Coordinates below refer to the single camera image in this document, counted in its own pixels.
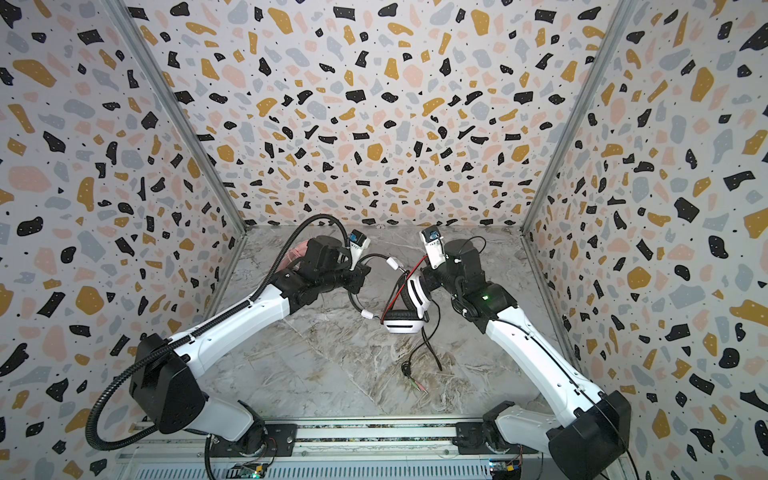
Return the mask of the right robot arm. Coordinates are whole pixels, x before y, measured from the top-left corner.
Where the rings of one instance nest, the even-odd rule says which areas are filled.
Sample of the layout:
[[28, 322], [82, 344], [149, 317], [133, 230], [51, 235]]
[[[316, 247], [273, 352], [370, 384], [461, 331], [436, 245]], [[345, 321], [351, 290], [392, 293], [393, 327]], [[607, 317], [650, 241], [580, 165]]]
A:
[[407, 282], [419, 312], [444, 289], [452, 308], [499, 345], [538, 388], [548, 414], [507, 402], [483, 419], [486, 440], [502, 450], [526, 446], [548, 454], [568, 479], [605, 479], [629, 454], [631, 406], [618, 390], [605, 392], [587, 379], [536, 329], [518, 301], [487, 280], [471, 240], [445, 242], [436, 227], [424, 229], [427, 265]]

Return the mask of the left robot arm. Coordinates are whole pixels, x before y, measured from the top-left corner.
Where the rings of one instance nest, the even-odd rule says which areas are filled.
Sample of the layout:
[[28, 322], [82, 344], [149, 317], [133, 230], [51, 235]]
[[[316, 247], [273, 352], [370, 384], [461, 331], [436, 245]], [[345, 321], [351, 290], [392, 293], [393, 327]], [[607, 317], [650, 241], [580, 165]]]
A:
[[260, 452], [267, 441], [263, 419], [242, 401], [205, 393], [199, 378], [218, 360], [267, 326], [337, 288], [356, 293], [369, 267], [360, 259], [369, 238], [355, 230], [347, 245], [330, 236], [308, 240], [295, 262], [280, 265], [261, 293], [254, 293], [199, 327], [185, 331], [188, 343], [133, 374], [129, 391], [162, 434], [187, 430], [212, 434], [241, 455]]

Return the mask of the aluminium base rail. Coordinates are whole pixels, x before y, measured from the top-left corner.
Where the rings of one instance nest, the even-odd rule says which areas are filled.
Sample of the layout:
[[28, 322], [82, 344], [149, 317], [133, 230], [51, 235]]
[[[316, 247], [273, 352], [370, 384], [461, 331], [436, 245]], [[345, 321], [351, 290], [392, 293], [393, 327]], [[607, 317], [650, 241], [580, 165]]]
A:
[[516, 456], [550, 453], [550, 441], [565, 431], [552, 415], [509, 407], [482, 418], [360, 417], [277, 419], [263, 423], [269, 458], [357, 455]]

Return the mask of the pink headphones with cable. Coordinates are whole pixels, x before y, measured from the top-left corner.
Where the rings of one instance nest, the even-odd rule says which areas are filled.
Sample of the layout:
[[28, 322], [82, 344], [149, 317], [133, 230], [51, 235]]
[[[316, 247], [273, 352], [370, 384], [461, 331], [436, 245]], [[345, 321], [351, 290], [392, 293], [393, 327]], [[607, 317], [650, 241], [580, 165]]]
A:
[[290, 249], [283, 260], [284, 265], [290, 264], [292, 261], [302, 258], [306, 255], [308, 249], [308, 240], [302, 241], [299, 244], [297, 244], [295, 247]]

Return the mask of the left green circuit board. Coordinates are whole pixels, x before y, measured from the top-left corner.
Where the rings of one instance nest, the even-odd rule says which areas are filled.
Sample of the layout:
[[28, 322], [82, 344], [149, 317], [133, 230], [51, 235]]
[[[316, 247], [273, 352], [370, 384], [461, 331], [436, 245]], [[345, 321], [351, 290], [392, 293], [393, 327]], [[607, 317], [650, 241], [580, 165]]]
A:
[[246, 463], [235, 465], [232, 470], [232, 478], [237, 479], [265, 479], [268, 465], [263, 463]]

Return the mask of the right circuit board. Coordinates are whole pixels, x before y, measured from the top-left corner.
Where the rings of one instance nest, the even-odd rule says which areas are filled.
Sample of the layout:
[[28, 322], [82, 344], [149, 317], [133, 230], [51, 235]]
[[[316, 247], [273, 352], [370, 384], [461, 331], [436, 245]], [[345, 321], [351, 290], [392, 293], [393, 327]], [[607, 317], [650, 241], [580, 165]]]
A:
[[499, 460], [489, 463], [492, 480], [520, 480], [522, 467], [520, 460]]

